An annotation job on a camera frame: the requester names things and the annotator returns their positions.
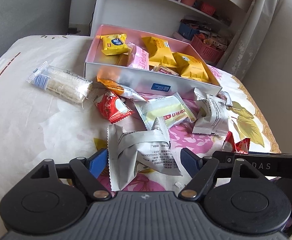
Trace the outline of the yellow waffle sandwich pack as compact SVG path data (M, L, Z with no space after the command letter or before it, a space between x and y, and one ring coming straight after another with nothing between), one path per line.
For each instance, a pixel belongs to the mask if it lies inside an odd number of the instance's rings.
M163 63L172 67L177 67L177 63L167 40L152 36L142 37L141 40L149 53L149 63L154 66Z

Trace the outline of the orange and white snack pack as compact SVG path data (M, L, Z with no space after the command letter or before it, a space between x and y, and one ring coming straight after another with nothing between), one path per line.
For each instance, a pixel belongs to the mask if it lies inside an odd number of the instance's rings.
M99 77L97 78L97 81L103 84L107 89L117 94L118 96L124 97L126 99L131 99L134 101L147 102L147 100L143 96L138 94L134 89L130 87L118 84L113 80L102 79Z

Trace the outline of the pink wafer snack pack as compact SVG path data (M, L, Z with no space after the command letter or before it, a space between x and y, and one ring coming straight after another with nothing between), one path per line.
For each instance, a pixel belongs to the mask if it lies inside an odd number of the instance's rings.
M127 46L129 48L127 67L149 70L149 53L131 42Z

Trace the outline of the clear rice cracker pack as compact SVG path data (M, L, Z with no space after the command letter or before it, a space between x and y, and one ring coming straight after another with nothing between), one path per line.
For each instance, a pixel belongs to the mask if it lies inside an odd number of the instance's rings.
M81 109L88 109L93 104L92 81L46 61L35 68L27 82Z

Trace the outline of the white nut snack pack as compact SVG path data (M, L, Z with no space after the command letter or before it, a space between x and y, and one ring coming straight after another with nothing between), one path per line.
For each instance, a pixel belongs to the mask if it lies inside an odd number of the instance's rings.
M169 129L162 116L156 117L148 131L127 132L122 126L107 128L108 165L112 191L123 190L134 180L138 165L168 176L181 171L170 149Z

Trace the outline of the small pink cookie pack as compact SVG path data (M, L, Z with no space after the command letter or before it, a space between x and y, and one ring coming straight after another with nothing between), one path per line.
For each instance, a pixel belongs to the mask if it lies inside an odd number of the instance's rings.
M165 66L159 65L152 69L153 72L163 73L167 75L179 76L179 74Z

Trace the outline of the large red heart snack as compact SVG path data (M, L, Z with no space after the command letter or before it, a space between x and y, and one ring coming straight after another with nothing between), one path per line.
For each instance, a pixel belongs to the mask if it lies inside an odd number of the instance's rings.
M248 154L250 147L250 138L244 138L235 143L232 132L228 131L221 150L224 152Z

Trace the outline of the pale green cake pack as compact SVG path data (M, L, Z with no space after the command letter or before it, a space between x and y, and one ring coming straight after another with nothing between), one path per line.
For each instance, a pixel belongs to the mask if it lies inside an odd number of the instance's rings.
M195 115L178 92L171 96L149 99L147 102L135 101L134 106L147 130L153 127L157 117L163 117L168 128L196 121Z

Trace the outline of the blue storage box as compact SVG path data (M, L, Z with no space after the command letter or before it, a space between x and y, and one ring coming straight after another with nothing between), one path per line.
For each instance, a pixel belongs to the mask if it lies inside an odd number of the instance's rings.
M200 30L196 25L193 26L191 24L185 24L181 22L178 29L178 33L181 34L183 38L191 41L195 34L200 33Z

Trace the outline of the floral tablecloth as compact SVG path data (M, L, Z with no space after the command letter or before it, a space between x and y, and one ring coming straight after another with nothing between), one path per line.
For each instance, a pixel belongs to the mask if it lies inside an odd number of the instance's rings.
M43 159L68 163L89 157L107 141L109 122L95 105L87 112L28 83L32 71L47 61L52 66L83 74L92 38L85 36L28 36L17 40L0 57L0 200ZM213 75L235 101L228 113L235 142L251 138L250 150L281 153L262 112L243 84L233 75L208 65ZM220 150L225 139L190 134L181 124L170 130L172 151L183 176L166 176L151 169L138 173L127 191L175 191L190 181L181 166L181 148L199 155ZM6 233L0 218L0 237Z

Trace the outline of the grey sofa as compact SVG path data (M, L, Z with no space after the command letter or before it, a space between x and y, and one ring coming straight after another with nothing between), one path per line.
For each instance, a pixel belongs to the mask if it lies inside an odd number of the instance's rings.
M30 35L66 34L71 0L0 0L0 42Z

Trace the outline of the white bookshelf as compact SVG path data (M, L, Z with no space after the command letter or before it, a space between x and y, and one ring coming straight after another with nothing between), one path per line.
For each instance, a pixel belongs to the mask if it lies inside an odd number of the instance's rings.
M192 7L181 0L96 0L91 36L102 24L171 36L182 19L197 20L217 32L234 35L253 0L196 0ZM213 16L200 11L201 2L213 5Z

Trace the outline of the golden orange snack bar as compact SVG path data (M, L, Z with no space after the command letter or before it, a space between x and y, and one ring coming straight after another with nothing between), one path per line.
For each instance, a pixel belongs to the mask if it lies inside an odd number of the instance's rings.
M127 63L128 63L128 55L127 54L119 55L116 65L126 67Z

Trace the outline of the small red heart snack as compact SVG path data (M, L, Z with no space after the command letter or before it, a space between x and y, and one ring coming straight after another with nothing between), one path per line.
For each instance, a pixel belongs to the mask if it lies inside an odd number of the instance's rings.
M133 111L125 105L121 98L111 91L98 96L94 101L100 114L111 124L130 116Z

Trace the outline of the yellow chips snack pack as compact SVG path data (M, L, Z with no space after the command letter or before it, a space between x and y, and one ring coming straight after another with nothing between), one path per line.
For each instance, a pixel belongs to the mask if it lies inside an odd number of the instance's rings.
M127 35L121 34L108 34L101 35L102 40L102 52L106 56L119 55L128 53L129 47L126 44Z

